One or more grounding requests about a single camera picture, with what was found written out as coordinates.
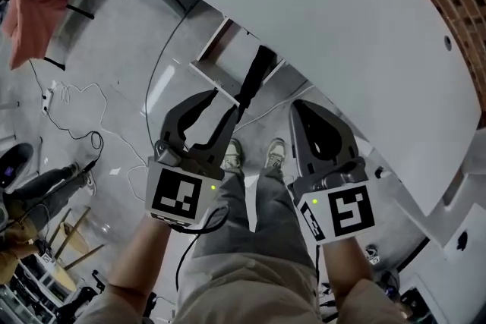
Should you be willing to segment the person's grey trousers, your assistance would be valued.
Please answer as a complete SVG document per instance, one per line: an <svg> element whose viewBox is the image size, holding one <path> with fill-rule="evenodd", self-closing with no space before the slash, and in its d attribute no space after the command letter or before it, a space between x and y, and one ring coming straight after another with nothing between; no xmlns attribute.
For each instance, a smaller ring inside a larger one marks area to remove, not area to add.
<svg viewBox="0 0 486 324"><path fill-rule="evenodd" d="M199 238L194 257L250 253L287 260L315 270L281 169L268 166L260 171L254 232L249 229L244 178L239 168L226 170L213 208L227 206L228 218L221 228Z"/></svg>

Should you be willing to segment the black round device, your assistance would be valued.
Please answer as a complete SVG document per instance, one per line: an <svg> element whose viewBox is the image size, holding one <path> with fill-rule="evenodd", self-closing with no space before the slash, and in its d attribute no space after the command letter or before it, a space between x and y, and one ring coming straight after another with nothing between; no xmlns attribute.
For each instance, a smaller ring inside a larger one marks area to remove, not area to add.
<svg viewBox="0 0 486 324"><path fill-rule="evenodd" d="M33 154L30 143L19 143L0 157L0 190L12 187L28 172Z"/></svg>

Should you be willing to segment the person's left forearm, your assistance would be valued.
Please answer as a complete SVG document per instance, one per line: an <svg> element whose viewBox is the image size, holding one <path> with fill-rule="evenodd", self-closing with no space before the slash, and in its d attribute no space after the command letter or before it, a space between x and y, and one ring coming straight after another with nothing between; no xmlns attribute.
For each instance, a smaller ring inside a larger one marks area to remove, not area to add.
<svg viewBox="0 0 486 324"><path fill-rule="evenodd" d="M144 216L128 246L109 276L109 290L142 310L162 268L171 228L165 222Z"/></svg>

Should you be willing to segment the person's left shoe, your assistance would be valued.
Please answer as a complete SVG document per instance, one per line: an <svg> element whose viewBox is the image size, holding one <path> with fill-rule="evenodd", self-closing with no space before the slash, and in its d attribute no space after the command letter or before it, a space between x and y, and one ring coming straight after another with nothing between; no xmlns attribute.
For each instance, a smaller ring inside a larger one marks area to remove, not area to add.
<svg viewBox="0 0 486 324"><path fill-rule="evenodd" d="M240 142L232 138L227 146L223 161L222 169L227 170L230 168L240 168L243 162L243 151Z"/></svg>

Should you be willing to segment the person's beige shirt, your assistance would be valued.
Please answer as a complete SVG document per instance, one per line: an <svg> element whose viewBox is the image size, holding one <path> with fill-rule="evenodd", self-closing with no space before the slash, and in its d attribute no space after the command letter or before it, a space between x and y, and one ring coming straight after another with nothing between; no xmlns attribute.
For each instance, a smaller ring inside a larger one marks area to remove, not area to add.
<svg viewBox="0 0 486 324"><path fill-rule="evenodd" d="M303 265L252 253L192 259L170 324L323 324L317 281ZM122 297L105 291L75 324L154 324ZM337 324L406 324L396 305L372 281L352 288Z"/></svg>

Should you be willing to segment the white power strip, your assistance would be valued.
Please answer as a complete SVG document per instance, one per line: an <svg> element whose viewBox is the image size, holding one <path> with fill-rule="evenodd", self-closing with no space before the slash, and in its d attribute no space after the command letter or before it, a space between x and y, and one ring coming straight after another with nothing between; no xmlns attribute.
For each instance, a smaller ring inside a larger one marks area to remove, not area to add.
<svg viewBox="0 0 486 324"><path fill-rule="evenodd" d="M52 98L54 96L55 89L57 87L58 83L53 80L52 84L50 87L47 87L43 90L42 93L42 114L44 116L47 116L50 110L50 105L52 102Z"/></svg>

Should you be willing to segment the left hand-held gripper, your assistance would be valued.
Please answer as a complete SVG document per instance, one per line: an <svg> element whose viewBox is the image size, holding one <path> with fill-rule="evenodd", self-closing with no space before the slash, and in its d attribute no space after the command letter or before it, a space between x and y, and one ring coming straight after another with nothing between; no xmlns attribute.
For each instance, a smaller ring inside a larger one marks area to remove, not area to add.
<svg viewBox="0 0 486 324"><path fill-rule="evenodd" d="M145 209L155 219L188 228L198 224L216 197L224 178L221 169L238 120L238 106L220 119L205 144L185 151L185 131L216 97L218 89L189 96L170 109L160 139L149 158Z"/></svg>

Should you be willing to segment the pink cloth on rack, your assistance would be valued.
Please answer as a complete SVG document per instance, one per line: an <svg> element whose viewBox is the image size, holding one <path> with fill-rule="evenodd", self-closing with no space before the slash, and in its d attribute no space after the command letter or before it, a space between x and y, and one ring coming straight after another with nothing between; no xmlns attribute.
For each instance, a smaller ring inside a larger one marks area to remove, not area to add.
<svg viewBox="0 0 486 324"><path fill-rule="evenodd" d="M68 4L68 0L10 0L3 33L11 39L11 70L31 59L47 61L62 71L65 65L46 56L50 39L68 10L94 19L94 15Z"/></svg>

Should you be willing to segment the person's shoe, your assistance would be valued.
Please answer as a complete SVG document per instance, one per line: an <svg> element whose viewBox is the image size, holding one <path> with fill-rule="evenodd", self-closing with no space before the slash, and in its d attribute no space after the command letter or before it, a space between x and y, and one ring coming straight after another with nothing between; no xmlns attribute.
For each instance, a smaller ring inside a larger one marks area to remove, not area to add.
<svg viewBox="0 0 486 324"><path fill-rule="evenodd" d="M227 170L230 168L240 168L243 162L243 151L240 142L232 138L227 146L223 161L222 169Z"/></svg>
<svg viewBox="0 0 486 324"><path fill-rule="evenodd" d="M283 139L277 137L270 142L264 167L281 169L285 159L286 144Z"/></svg>

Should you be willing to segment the wooden stool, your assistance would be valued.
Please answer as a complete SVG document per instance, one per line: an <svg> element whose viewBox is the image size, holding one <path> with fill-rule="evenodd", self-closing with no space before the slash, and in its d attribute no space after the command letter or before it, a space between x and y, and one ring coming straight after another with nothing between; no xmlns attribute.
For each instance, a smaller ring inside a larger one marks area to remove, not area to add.
<svg viewBox="0 0 486 324"><path fill-rule="evenodd" d="M76 223L74 225L70 225L68 222L66 222L67 217L71 213L71 208L69 208L67 212L62 216L60 222L56 225L55 230L52 233L52 236L48 240L48 245L51 246L59 232L61 232L64 236L64 240L62 241L61 246L54 254L54 260L56 262L58 262L61 254L63 253L63 251L67 246L70 246L72 250L77 251L78 253L81 254L81 256L77 258L75 261L67 265L62 264L62 268L65 271L71 270L78 264L82 263L83 261L90 258L92 255L100 251L105 246L104 244L100 244L97 247L90 250L86 239L79 232L79 227L87 218L88 214L90 213L90 210L91 208L88 206L81 214L80 218L76 221Z"/></svg>

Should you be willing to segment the white arched shelf unit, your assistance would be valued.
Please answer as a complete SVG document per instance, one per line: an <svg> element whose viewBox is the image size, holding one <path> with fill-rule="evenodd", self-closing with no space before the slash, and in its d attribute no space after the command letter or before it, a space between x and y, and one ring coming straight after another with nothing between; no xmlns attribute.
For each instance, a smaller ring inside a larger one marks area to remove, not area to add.
<svg viewBox="0 0 486 324"><path fill-rule="evenodd" d="M473 204L442 253L454 277L483 277L486 273L486 209Z"/></svg>

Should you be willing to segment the black cloth item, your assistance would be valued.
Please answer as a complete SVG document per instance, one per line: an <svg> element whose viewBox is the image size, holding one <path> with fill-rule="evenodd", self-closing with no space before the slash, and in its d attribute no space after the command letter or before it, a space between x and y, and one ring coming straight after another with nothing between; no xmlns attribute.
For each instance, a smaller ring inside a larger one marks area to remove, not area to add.
<svg viewBox="0 0 486 324"><path fill-rule="evenodd" d="M259 46L253 61L251 62L250 69L246 74L239 93L235 96L238 106L238 120L240 122L245 110L251 104L251 100L257 94L260 89L263 80L266 76L271 65L276 59L276 53L266 46Z"/></svg>

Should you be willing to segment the person's right forearm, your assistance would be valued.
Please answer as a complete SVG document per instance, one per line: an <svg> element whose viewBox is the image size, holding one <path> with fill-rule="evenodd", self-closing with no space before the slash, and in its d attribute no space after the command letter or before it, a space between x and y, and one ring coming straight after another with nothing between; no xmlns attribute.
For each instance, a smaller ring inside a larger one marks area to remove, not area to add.
<svg viewBox="0 0 486 324"><path fill-rule="evenodd" d="M372 280L372 269L355 237L322 245L331 290L340 306L363 280Z"/></svg>

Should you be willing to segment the round wooden table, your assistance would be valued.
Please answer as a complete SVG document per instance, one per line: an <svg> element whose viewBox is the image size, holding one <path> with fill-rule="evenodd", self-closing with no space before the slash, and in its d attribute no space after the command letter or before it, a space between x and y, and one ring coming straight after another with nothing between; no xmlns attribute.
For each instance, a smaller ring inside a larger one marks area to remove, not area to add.
<svg viewBox="0 0 486 324"><path fill-rule="evenodd" d="M57 260L46 263L43 259L40 259L40 264L45 270L45 273L40 278L41 282L51 278L70 292L75 292L77 290L73 278L65 271Z"/></svg>

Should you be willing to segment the person's right shoe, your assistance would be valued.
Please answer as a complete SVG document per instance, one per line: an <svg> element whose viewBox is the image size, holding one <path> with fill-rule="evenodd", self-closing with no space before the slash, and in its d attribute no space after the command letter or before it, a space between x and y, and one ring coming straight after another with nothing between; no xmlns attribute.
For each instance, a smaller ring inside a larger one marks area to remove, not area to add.
<svg viewBox="0 0 486 324"><path fill-rule="evenodd" d="M277 137L270 142L264 167L281 169L285 159L286 144L283 139Z"/></svg>

